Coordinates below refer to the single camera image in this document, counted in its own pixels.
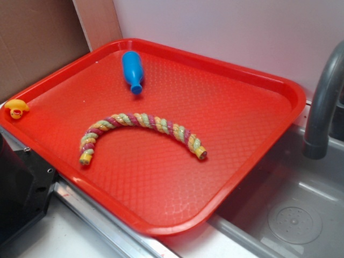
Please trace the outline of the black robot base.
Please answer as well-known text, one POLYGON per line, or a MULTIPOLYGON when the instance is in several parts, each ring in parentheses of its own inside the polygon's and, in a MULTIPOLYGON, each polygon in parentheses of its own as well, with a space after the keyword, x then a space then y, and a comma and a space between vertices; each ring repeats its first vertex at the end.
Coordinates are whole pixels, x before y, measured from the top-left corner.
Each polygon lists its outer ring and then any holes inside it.
POLYGON ((13 150, 1 137, 1 246, 42 219, 56 169, 33 150, 13 150))

